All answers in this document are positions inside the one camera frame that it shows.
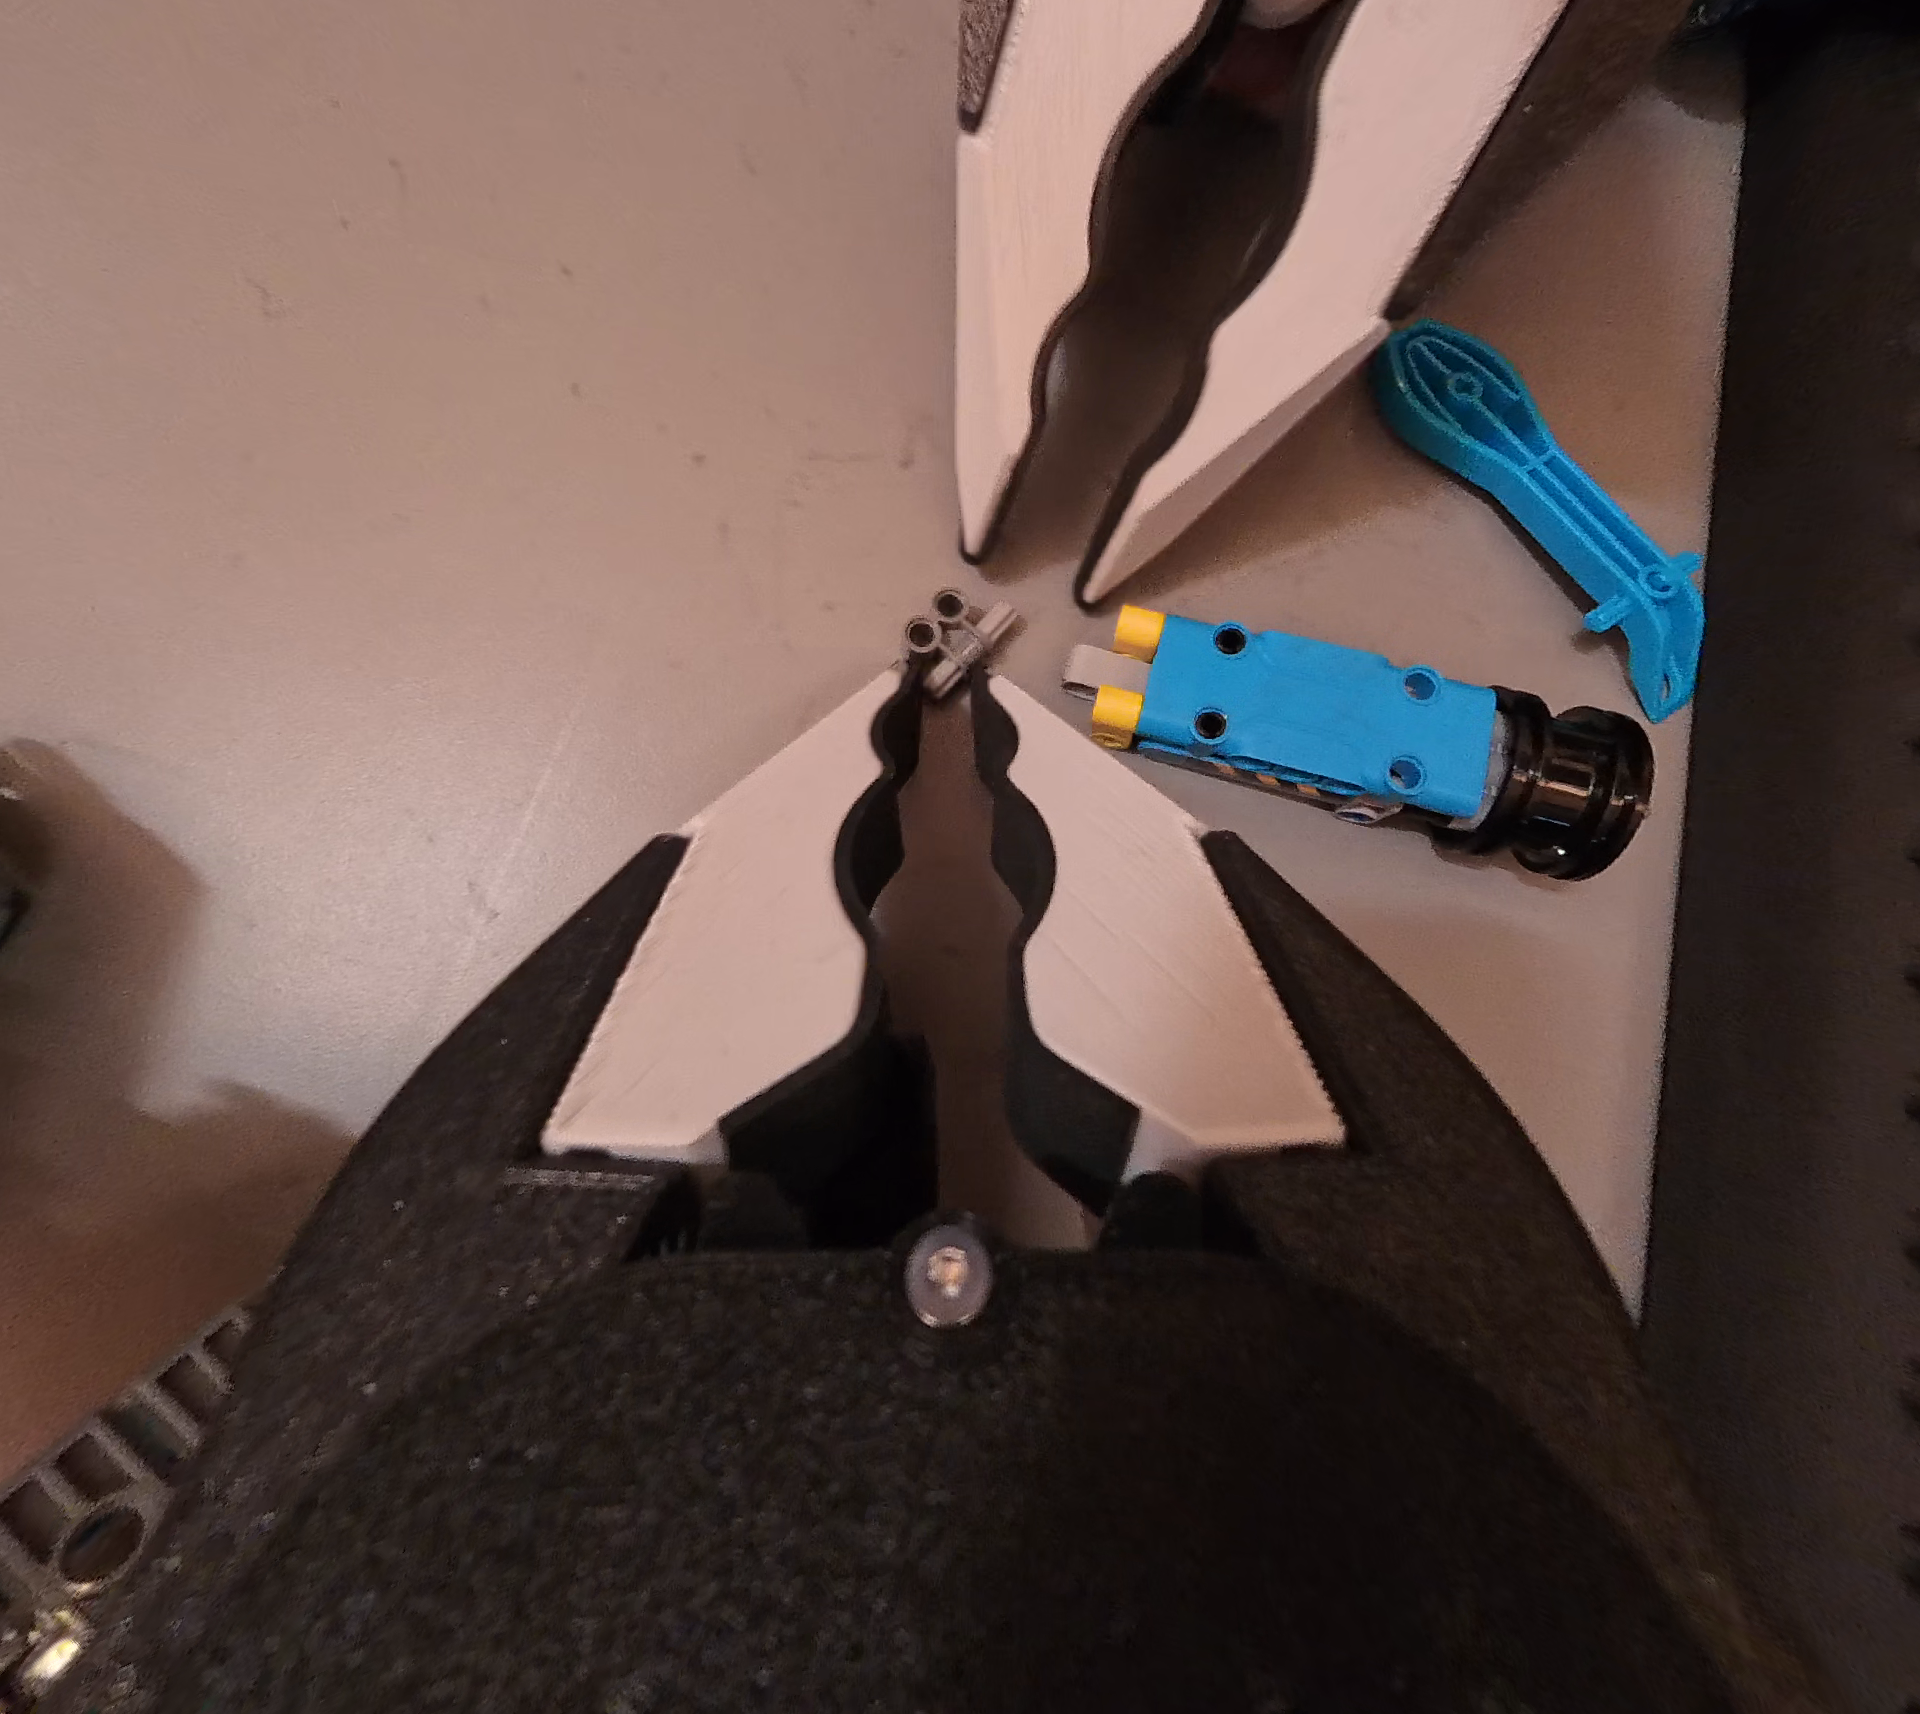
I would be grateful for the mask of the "white desk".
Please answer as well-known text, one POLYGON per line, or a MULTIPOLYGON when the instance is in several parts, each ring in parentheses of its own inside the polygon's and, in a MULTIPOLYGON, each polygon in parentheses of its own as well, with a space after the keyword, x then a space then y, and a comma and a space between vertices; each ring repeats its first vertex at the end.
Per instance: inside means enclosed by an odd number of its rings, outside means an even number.
MULTIPOLYGON (((656 832, 998 581, 1067 581, 1161 293, 954 547, 954 0, 3 0, 3 1480, 256 1291, 351 1137, 656 832)), ((1676 66, 1427 301, 1706 545, 1739 129, 1676 66)), ((1123 597, 1554 707, 1617 655, 1363 382, 1123 597)), ((1499 1084, 1639 1299, 1687 717, 1594 881, 1146 766, 1499 1084)))

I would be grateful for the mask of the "blue brick separator tool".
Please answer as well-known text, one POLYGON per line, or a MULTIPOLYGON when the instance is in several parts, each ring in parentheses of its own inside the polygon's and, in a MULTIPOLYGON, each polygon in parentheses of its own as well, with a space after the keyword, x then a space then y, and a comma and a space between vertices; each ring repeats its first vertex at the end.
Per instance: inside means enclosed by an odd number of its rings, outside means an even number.
POLYGON ((1620 635, 1644 717, 1685 707, 1708 626, 1704 556, 1660 547, 1558 442, 1485 340, 1415 320, 1383 337, 1365 376, 1398 439, 1499 508, 1587 597, 1587 631, 1620 635))

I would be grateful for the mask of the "blue tracked toy robot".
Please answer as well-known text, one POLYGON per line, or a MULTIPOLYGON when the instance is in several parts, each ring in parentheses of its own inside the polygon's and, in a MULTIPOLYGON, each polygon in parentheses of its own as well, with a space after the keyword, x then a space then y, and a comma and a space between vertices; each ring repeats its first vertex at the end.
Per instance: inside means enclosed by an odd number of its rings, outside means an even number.
POLYGON ((275 1279, 237 1158, 149 1110, 202 883, 47 741, 3 746, 3 1709, 45 1709, 151 1556, 275 1279))

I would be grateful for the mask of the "blue grey brick assembly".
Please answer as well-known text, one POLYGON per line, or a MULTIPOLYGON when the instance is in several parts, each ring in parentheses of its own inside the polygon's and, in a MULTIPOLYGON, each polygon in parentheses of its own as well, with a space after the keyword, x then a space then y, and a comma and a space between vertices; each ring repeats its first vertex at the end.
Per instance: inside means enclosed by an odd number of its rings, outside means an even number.
POLYGON ((1112 645, 1070 648, 1061 688, 1099 746, 1552 881, 1617 862, 1654 799, 1634 717, 1276 627, 1128 604, 1112 645))

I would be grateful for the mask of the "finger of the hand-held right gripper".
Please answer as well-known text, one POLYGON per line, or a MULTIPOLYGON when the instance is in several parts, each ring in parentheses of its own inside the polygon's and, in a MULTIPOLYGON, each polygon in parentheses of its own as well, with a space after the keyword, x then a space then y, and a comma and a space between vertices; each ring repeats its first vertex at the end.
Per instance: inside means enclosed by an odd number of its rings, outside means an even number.
POLYGON ((1219 0, 960 0, 954 145, 957 545, 988 562, 1091 277, 1119 141, 1219 0))
POLYGON ((1187 357, 1074 578, 1112 597, 1309 416, 1388 331, 1388 310, 1569 0, 1343 0, 1307 47, 1282 133, 1276 254, 1187 357))

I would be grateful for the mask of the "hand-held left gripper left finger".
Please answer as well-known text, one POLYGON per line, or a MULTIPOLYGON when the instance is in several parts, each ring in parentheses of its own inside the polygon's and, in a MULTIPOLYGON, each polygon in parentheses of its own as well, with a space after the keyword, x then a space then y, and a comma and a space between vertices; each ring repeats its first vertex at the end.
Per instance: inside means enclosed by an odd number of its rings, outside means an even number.
POLYGON ((678 860, 540 1127, 549 1156, 847 1163, 890 1085, 874 908, 920 693, 884 670, 678 829, 678 860))

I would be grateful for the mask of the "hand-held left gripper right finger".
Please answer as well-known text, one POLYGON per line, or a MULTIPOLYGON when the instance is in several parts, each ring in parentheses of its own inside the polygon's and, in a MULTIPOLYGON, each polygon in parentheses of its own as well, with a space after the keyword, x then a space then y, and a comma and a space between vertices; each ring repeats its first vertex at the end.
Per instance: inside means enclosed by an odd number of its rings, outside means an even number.
POLYGON ((1146 1174, 1343 1145, 1206 828, 1005 675, 971 681, 971 746, 1017 903, 1001 1091, 1020 1152, 1104 1215, 1146 1174))

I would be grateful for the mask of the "grey double connector piece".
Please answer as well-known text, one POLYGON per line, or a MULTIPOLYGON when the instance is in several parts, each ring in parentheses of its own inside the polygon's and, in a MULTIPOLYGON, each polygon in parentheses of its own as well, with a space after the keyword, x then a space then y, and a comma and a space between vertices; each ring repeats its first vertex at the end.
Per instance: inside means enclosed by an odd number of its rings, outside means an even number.
POLYGON ((1023 626, 1003 600, 978 601, 956 585, 938 587, 899 626, 899 665, 925 701, 956 693, 971 671, 988 668, 1023 626))

